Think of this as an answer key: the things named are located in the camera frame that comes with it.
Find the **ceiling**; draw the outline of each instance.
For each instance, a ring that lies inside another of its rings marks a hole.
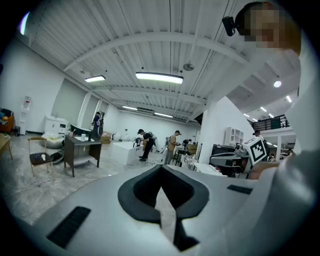
[[[286,98],[286,96],[280,97],[278,100],[275,100],[274,102],[267,104],[267,105],[261,105],[266,112],[264,112],[260,107],[250,111],[246,112],[250,118],[247,118],[250,121],[253,121],[252,118],[256,120],[263,120],[270,118],[269,113],[273,115],[274,117],[284,115],[287,110],[297,101],[298,98],[298,90],[295,89],[292,93],[287,94],[292,102],[289,102]]]
[[[299,86],[299,59],[292,51],[274,53],[238,34],[227,36],[222,18],[235,17],[248,2],[44,1],[31,11],[25,35],[17,37],[119,108],[144,108],[192,122],[205,110],[209,94],[214,100],[227,96],[241,111],[251,112]],[[188,62],[194,70],[183,69]],[[179,75],[184,81],[138,80],[136,72]],[[105,80],[84,81],[98,75]],[[277,76],[282,86],[275,90]]]

